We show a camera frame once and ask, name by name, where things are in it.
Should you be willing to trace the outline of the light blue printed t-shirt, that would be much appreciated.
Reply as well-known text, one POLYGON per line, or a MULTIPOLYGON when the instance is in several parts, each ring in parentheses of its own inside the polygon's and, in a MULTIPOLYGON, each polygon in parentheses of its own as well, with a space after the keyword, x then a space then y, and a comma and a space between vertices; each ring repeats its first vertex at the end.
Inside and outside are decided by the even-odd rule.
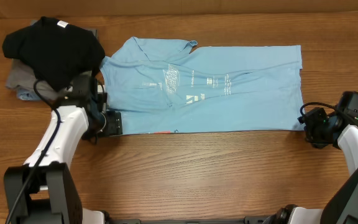
POLYGON ((131 37, 101 63, 123 133, 299 131, 298 45, 199 47, 131 37))

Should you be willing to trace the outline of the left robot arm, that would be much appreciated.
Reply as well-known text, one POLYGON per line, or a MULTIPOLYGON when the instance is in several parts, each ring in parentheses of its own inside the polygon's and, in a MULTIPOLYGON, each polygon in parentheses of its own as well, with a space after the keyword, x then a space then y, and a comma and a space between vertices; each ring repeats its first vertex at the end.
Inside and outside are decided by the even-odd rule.
POLYGON ((23 165, 9 167, 6 223, 112 223, 108 212, 83 208, 70 174, 78 143, 122 134, 121 114, 107 109, 103 85, 85 72, 51 107, 49 126, 23 165))

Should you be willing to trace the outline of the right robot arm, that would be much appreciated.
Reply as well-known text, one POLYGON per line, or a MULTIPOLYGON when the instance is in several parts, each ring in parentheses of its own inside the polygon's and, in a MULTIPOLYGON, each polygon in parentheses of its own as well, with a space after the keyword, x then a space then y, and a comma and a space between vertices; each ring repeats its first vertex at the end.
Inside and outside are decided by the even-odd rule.
POLYGON ((358 92, 345 91, 335 106, 320 102, 312 106, 298 118, 305 126, 306 141, 317 149, 332 145, 341 150, 350 177, 323 209, 287 205, 264 223, 358 223, 358 92))

